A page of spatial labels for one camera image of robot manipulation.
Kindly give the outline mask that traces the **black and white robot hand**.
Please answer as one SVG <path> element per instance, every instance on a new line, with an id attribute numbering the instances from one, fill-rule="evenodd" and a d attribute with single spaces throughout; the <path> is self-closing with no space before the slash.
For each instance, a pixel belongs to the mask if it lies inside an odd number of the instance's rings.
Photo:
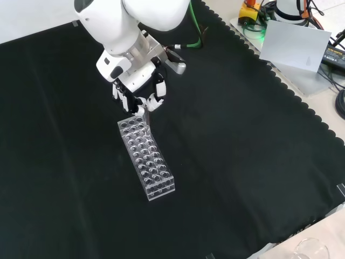
<path id="1" fill-rule="evenodd" d="M 152 112 L 164 102 L 166 84 L 164 77 L 156 72 L 160 65 L 160 58 L 153 57 L 141 68 L 131 72 L 132 64 L 126 57 L 113 57 L 104 51 L 96 63 L 96 68 L 112 83 L 113 98 L 122 104 L 123 110 L 130 114 L 143 115 L 145 108 Z M 135 92 L 150 81 L 154 86 L 154 92 L 148 98 L 135 96 Z"/>

